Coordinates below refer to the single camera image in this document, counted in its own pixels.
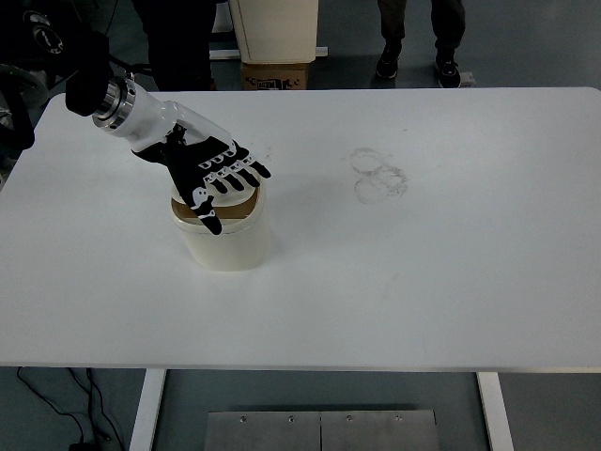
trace metal plate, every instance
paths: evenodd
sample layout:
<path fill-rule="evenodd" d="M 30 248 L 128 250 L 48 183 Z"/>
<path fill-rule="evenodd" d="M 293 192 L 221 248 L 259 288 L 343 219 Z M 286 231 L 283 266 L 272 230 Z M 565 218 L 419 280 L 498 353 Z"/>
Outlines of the metal plate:
<path fill-rule="evenodd" d="M 433 411 L 322 412 L 323 451 L 438 451 Z"/>
<path fill-rule="evenodd" d="M 439 451 L 433 411 L 212 412 L 205 451 Z"/>
<path fill-rule="evenodd" d="M 212 412 L 205 451 L 319 451 L 319 412 Z"/>

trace circular marks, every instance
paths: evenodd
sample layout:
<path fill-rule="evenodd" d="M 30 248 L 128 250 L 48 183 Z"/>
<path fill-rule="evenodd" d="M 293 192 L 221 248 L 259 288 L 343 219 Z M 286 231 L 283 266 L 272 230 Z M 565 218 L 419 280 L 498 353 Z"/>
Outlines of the circular marks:
<path fill-rule="evenodd" d="M 401 169 L 388 163 L 386 156 L 371 148 L 358 148 L 350 155 L 350 165 L 359 177 L 355 195 L 363 204 L 376 204 L 400 197 L 408 188 Z"/>

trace floor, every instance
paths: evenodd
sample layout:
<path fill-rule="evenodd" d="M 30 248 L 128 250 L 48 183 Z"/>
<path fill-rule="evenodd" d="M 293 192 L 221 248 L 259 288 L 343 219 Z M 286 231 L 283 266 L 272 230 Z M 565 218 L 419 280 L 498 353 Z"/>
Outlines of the floor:
<path fill-rule="evenodd" d="M 113 0 L 73 2 L 104 31 Z M 320 0 L 317 45 L 329 56 L 310 68 L 309 89 L 436 87 L 429 2 L 408 2 L 407 38 L 393 81 L 374 75 L 383 42 L 376 1 Z M 595 0 L 464 0 L 468 27 L 456 60 L 476 87 L 592 86 L 601 88 L 601 9 Z M 108 36 L 114 56 L 146 61 L 146 39 L 129 0 L 117 3 Z M 213 48 L 236 48 L 235 42 Z M 220 90 L 240 90 L 239 61 L 213 63 Z M 137 82 L 156 87 L 145 76 Z M 58 86 L 54 93 L 60 92 Z M 144 379 L 142 369 L 96 369 L 104 410 L 127 444 Z M 76 412 L 87 441 L 87 397 L 64 368 L 27 368 L 23 376 L 65 412 Z M 601 447 L 601 376 L 502 374 L 501 386 L 516 450 L 597 450 Z M 473 374 L 264 371 L 170 371 L 154 449 L 203 449 L 208 412 L 251 409 L 432 409 L 441 450 L 486 450 L 485 424 Z M 102 449 L 117 450 L 113 436 Z M 67 450 L 79 440 L 72 418 L 57 415 L 0 367 L 0 449 Z"/>

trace table top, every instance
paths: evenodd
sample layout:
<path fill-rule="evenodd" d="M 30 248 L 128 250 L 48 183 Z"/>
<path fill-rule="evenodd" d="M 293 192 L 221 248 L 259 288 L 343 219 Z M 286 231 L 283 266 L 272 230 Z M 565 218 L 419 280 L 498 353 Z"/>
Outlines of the table top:
<path fill-rule="evenodd" d="M 166 169 L 54 98 L 0 194 L 0 364 L 599 371 L 592 88 L 161 93 L 272 172 L 203 270 Z"/>

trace white metal table leg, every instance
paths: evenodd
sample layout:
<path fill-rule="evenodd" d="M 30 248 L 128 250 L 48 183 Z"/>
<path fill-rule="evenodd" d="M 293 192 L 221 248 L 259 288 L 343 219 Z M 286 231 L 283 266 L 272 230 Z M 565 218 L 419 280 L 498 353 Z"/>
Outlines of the white metal table leg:
<path fill-rule="evenodd" d="M 130 451 L 152 450 L 166 374 L 166 369 L 149 368 L 146 370 L 138 413 L 131 435 Z"/>
<path fill-rule="evenodd" d="M 498 373 L 477 373 L 492 451 L 514 451 Z"/>

